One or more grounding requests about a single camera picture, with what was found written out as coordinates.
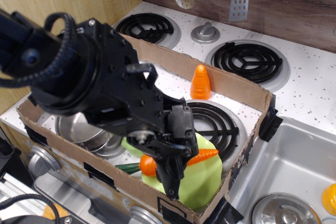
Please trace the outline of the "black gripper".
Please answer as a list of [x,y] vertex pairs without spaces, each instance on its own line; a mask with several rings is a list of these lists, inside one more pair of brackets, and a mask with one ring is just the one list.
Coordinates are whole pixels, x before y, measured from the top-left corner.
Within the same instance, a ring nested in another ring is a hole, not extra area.
[[170,200],[179,200],[186,163],[182,158],[198,154],[192,110],[184,98],[168,99],[160,112],[163,131],[134,131],[127,142],[156,159],[156,174]]

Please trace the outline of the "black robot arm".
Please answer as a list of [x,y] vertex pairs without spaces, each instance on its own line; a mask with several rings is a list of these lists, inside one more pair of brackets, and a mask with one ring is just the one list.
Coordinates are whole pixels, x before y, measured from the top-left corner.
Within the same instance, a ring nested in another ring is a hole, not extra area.
[[155,86],[151,63],[108,24],[76,24],[67,13],[39,26],[1,12],[4,88],[30,87],[38,105],[56,115],[82,113],[87,122],[154,158],[170,200],[179,198],[188,161],[198,154],[193,115],[184,99]]

